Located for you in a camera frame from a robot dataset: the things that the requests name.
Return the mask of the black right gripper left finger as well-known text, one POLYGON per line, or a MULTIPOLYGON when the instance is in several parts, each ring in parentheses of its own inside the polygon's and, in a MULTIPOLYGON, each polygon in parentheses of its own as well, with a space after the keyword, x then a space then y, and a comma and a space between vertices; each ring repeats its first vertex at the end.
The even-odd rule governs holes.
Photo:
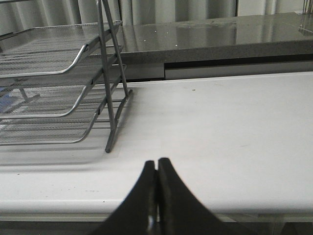
POLYGON ((92 235, 156 234, 157 173, 154 161, 146 161, 136 184, 119 207, 92 235))

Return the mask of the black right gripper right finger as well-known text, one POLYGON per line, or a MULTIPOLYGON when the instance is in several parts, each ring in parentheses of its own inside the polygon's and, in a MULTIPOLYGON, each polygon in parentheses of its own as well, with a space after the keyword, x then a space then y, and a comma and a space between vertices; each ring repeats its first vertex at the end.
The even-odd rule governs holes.
POLYGON ((211 213, 188 189, 168 158, 158 161, 163 235, 254 235, 238 223, 227 225, 211 213))

